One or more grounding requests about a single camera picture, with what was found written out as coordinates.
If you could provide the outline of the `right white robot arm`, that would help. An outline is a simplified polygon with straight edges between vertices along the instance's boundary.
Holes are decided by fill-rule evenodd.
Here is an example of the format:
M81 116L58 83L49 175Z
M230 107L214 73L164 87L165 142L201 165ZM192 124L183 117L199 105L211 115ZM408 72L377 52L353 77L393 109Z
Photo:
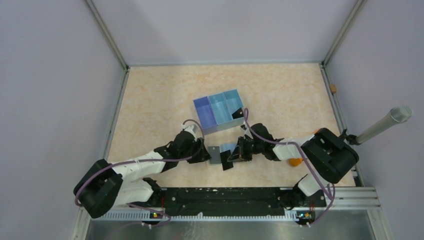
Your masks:
M356 151L327 128L292 139L274 138L262 123L242 128L244 135L238 138L227 162L248 162L254 155L286 161L293 167L307 161L310 173L296 183L293 192L293 200L299 206L307 206L323 187L337 184L359 161Z

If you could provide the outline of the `single black credit card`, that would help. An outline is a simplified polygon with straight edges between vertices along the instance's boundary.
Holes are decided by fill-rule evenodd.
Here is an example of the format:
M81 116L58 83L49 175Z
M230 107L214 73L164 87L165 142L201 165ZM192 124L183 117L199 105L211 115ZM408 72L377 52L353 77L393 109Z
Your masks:
M209 146L208 153L210 155L209 163L211 165L220 165L221 162L221 151L219 146Z

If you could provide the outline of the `black credit card stack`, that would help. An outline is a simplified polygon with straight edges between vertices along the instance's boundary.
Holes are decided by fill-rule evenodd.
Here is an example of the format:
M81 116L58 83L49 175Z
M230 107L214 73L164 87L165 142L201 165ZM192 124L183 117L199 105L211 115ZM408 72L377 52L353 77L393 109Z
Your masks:
M244 108L243 107L239 107L237 110L235 110L231 114L231 117L232 117L233 120L243 119L244 118Z

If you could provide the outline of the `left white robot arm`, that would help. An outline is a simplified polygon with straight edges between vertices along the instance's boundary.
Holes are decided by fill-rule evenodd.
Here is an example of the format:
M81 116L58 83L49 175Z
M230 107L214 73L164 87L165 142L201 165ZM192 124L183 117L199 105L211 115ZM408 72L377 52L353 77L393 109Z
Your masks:
M211 159L202 137L183 129L174 140L149 153L118 163L97 160L73 190L75 203L92 218L110 209L135 202L154 207L160 202L156 183L148 175L175 168L179 162L201 163Z

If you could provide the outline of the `beige card holder wallet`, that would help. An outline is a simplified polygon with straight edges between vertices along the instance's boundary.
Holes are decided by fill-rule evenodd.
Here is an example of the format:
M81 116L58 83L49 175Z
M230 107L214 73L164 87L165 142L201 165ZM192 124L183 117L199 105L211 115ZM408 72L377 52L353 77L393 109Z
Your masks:
M232 153L236 147L236 144L231 143L224 143L222 145L212 145L208 146L207 152L210 155L209 164L210 165L220 165L223 161L224 152L230 152Z

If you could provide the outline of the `blue three-compartment box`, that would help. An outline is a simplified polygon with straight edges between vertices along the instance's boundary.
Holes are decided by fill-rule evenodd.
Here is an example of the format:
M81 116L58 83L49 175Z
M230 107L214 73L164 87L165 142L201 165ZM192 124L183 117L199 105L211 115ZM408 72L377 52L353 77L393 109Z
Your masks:
M206 135L241 126L244 123L244 118L236 120L232 118L235 110L244 108L237 89L194 99L193 104Z

